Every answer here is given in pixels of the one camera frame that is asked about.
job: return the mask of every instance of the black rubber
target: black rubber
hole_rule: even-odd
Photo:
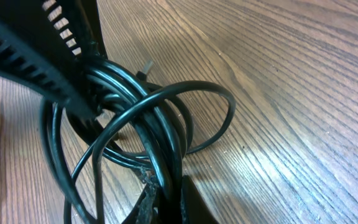
[[[87,79],[93,83],[92,92],[102,109],[115,113],[103,128],[97,121],[77,118],[67,112],[68,120],[76,133],[90,145],[70,174],[62,151],[60,123],[63,108],[47,100],[42,101],[40,126],[45,157],[59,187],[65,194],[64,222],[71,223],[71,206],[85,223],[104,223],[101,158],[115,162],[141,174],[153,170],[158,185],[168,204],[180,204],[182,159],[186,154],[204,149],[226,131],[234,116],[236,102],[225,88],[210,82],[186,81],[161,87],[139,80],[120,65],[103,58],[91,58],[83,63]],[[210,91],[225,97],[228,102],[227,116],[219,131],[209,140],[189,148],[193,139],[193,120],[188,108],[176,95],[187,91]],[[174,110],[165,102],[171,101],[182,114],[185,127],[181,125]],[[111,139],[127,123],[130,123],[142,141],[145,153],[124,152]],[[93,217],[84,206],[75,187],[80,171],[90,158],[96,194],[96,213]],[[137,214],[145,197],[142,192],[128,220]]]

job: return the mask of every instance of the cable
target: cable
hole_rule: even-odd
[[[57,103],[43,100],[40,112],[42,144],[47,164],[53,178],[65,194],[64,223],[71,223],[71,206],[85,223],[104,223],[103,189],[101,177],[101,158],[105,157],[120,166],[132,169],[138,176],[145,170],[153,170],[156,184],[159,185],[165,200],[170,205],[180,201],[182,159],[186,154],[198,152],[218,140],[229,127],[234,116],[236,102],[225,88],[210,82],[186,81],[169,86],[158,86],[139,80],[120,65],[103,58],[89,58],[84,63],[86,78],[91,82],[92,92],[102,109],[114,112],[114,117],[103,128],[96,120],[77,118],[67,111],[68,120],[85,143],[90,145],[70,174],[62,150],[60,123],[63,108]],[[219,131],[204,143],[189,148],[193,140],[194,124],[189,109],[178,94],[188,91],[209,91],[225,97],[228,102],[227,115]],[[181,125],[173,108],[177,107],[185,121]],[[145,153],[124,152],[111,139],[117,132],[130,123],[145,148]],[[84,206],[75,187],[79,173],[91,158],[96,196],[96,218]],[[148,191],[148,182],[136,206],[126,218],[136,220],[136,211]]]

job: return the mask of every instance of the cable bundle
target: cable bundle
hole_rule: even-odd
[[[60,139],[63,108],[59,104],[43,100],[40,112],[45,157],[53,177],[65,194],[64,222],[71,223],[71,206],[74,206],[85,223],[104,223],[102,157],[136,173],[153,170],[155,183],[161,189],[167,203],[178,203],[183,157],[204,149],[223,135],[234,116],[236,102],[233,95],[217,84],[203,81],[186,81],[161,87],[148,83],[145,79],[140,80],[120,65],[103,58],[89,60],[83,69],[87,79],[92,83],[95,100],[102,109],[114,112],[114,117],[103,128],[96,120],[83,120],[67,111],[71,126],[89,145],[72,174],[65,162]],[[225,97],[229,108],[219,131],[206,142],[190,148],[193,140],[193,120],[188,108],[177,95],[194,90],[210,91]],[[185,127],[165,100],[171,101],[177,107],[183,116]],[[145,153],[124,152],[111,140],[127,123],[136,130],[145,147]],[[90,157],[93,165],[97,218],[85,209],[75,187],[78,175]],[[145,191],[142,192],[134,210],[141,203]],[[126,220],[133,220],[131,216],[134,215],[135,212],[131,212]]]

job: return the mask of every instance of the coiled cable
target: coiled cable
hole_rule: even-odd
[[[83,69],[86,78],[91,82],[96,101],[102,109],[114,112],[114,116],[103,128],[96,120],[84,120],[66,112],[72,128],[89,145],[72,174],[65,162],[60,139],[63,108],[57,103],[42,100],[40,110],[40,130],[47,164],[65,195],[64,223],[71,223],[71,206],[74,206],[85,223],[104,223],[102,157],[137,173],[142,170],[153,170],[165,200],[169,204],[178,204],[182,159],[186,154],[204,149],[223,135],[234,116],[236,101],[233,95],[217,84],[204,81],[185,81],[165,87],[158,86],[139,80],[122,66],[99,57],[88,59]],[[199,146],[190,148],[193,140],[193,120],[188,108],[177,95],[195,90],[217,93],[225,97],[229,106],[218,132]],[[165,100],[171,101],[183,115],[185,127]],[[124,152],[111,140],[127,123],[136,130],[145,153]],[[75,187],[78,175],[90,157],[95,184],[96,218],[85,209]],[[131,212],[126,220],[131,220],[131,215],[134,215],[134,212]]]

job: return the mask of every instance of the wooden table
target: wooden table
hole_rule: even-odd
[[[99,0],[99,8],[111,60],[136,72],[151,59],[155,83],[207,80],[235,94],[226,134],[184,160],[221,223],[358,223],[358,1]],[[207,139],[226,104],[202,92],[182,98],[195,141]],[[63,222],[39,103],[0,78],[0,223]],[[62,129],[73,168],[86,145],[66,120]],[[130,127],[119,144],[142,150]],[[120,223],[143,185],[106,161],[103,177],[106,221]],[[88,165],[77,186],[94,211],[92,179]]]

